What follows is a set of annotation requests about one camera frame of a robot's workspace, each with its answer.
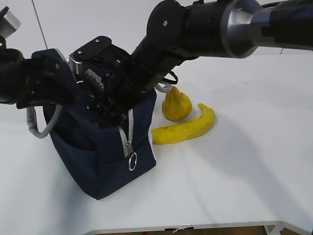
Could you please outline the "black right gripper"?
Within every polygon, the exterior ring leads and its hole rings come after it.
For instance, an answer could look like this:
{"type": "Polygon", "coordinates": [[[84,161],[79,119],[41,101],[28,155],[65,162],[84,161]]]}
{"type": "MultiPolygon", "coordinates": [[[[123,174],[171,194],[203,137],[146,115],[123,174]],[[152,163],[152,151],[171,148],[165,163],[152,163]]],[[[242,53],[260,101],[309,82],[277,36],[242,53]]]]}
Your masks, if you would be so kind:
{"type": "Polygon", "coordinates": [[[125,114],[145,99],[159,83],[176,84],[176,80],[169,80],[164,75],[152,78],[142,63],[132,62],[128,52],[113,44],[96,58],[104,62],[100,67],[94,68],[102,78],[104,90],[97,92],[83,81],[89,91],[90,106],[101,126],[119,125],[125,114]]]}

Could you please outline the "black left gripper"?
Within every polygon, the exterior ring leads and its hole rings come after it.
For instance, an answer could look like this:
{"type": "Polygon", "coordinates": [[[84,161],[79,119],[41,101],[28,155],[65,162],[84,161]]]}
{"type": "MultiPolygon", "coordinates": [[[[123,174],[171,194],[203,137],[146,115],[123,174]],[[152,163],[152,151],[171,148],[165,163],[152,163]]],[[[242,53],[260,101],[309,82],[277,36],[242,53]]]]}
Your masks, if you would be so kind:
{"type": "Polygon", "coordinates": [[[50,57],[25,59],[16,49],[0,49],[0,102],[18,108],[65,105],[74,92],[55,79],[60,63],[50,57]]]}

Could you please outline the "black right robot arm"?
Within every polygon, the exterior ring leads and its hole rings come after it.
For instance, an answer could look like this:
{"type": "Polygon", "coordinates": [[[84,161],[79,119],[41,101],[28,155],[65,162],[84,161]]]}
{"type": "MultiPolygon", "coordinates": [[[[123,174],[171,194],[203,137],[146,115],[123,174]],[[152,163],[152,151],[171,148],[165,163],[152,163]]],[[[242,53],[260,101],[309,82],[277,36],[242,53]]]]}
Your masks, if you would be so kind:
{"type": "Polygon", "coordinates": [[[184,7],[164,0],[131,54],[99,36],[72,53],[69,65],[85,83],[95,122],[117,126],[174,67],[199,57],[246,58],[258,47],[312,50],[312,1],[199,0],[184,7]]]}

